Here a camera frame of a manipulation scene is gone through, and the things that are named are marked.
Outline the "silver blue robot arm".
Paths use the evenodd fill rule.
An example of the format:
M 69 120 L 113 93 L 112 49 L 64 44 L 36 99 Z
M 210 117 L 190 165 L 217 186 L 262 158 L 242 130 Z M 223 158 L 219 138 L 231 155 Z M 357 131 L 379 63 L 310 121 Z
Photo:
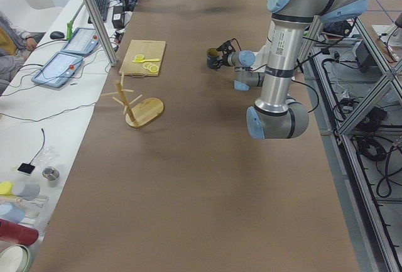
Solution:
M 255 139 L 288 139 L 308 127 L 306 108 L 288 95 L 302 35 L 315 16 L 323 23 L 355 18 L 368 0 L 268 0 L 274 24 L 261 95 L 247 109 L 247 128 Z

